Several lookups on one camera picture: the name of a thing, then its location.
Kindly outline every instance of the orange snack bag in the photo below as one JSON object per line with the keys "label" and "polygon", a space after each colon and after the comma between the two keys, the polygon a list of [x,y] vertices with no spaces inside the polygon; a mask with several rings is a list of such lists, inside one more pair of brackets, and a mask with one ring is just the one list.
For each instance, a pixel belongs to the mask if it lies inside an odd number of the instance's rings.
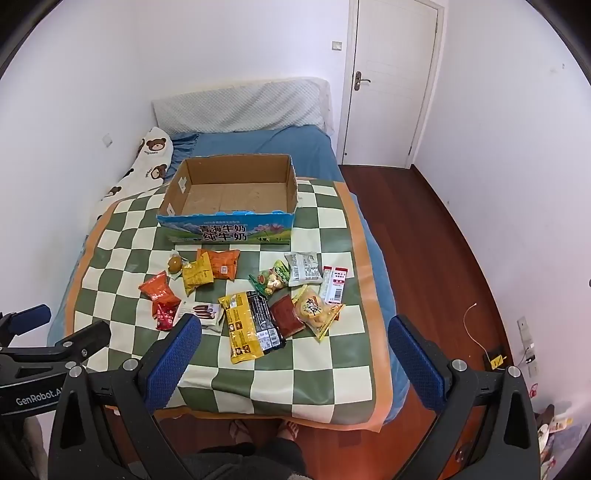
{"label": "orange snack bag", "polygon": [[166,279],[166,272],[162,271],[155,277],[142,283],[138,288],[150,297],[152,301],[178,305],[180,303],[180,298],[170,290]]}
{"label": "orange snack bag", "polygon": [[197,258],[199,258],[203,252],[207,252],[209,255],[213,278],[234,281],[236,278],[236,270],[238,269],[238,256],[240,256],[240,250],[214,252],[205,248],[199,248],[197,250]]}

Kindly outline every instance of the wooden floor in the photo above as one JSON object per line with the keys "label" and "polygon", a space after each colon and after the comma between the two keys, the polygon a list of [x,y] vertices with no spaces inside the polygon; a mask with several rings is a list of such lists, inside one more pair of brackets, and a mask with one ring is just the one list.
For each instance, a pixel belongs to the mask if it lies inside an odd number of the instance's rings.
{"label": "wooden floor", "polygon": [[[406,314],[449,358],[462,358],[482,369],[483,352],[462,325],[466,309],[478,303],[467,325],[486,348],[506,346],[506,337],[478,264],[439,199],[415,168],[343,166],[342,172],[384,253],[398,312]],[[480,410],[473,412],[460,444],[475,434],[481,414]],[[297,443],[304,451],[309,474],[317,480],[387,480],[402,467],[433,419],[411,387],[400,414],[379,434],[302,427]],[[125,459],[135,459],[120,419],[111,416],[110,420]],[[274,435],[278,421],[247,424],[255,443],[262,443]],[[181,455],[231,443],[224,420],[183,416],[161,425]],[[452,459],[444,478],[457,471],[457,465]]]}

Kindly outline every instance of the clear plastic snack bag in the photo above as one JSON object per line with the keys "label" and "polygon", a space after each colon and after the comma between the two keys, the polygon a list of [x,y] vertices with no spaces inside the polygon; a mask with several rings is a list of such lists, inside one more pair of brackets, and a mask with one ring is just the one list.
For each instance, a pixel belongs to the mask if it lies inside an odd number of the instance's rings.
{"label": "clear plastic snack bag", "polygon": [[290,266],[289,286],[310,283],[322,283],[322,275],[318,269],[318,255],[314,252],[292,252],[285,254]]}
{"label": "clear plastic snack bag", "polygon": [[334,322],[341,308],[342,303],[337,305],[327,304],[308,285],[303,286],[293,298],[294,313],[314,333],[318,340],[326,335],[330,325]]}

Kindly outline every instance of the barcode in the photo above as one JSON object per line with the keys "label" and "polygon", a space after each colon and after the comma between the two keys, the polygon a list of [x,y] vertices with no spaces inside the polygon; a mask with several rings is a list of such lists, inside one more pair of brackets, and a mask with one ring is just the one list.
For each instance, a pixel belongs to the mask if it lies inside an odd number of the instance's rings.
{"label": "barcode", "polygon": [[269,332],[269,337],[271,338],[271,345],[277,346],[281,342],[279,341],[279,335],[277,335],[277,331],[275,329],[267,330]]}

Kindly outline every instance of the red and white snack package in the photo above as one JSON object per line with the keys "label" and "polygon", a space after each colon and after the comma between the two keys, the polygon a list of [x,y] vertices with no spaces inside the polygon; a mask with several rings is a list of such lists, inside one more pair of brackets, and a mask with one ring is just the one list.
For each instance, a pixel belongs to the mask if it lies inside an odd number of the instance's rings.
{"label": "red and white snack package", "polygon": [[343,303],[343,291],[348,271],[343,267],[324,267],[318,295],[329,305]]}

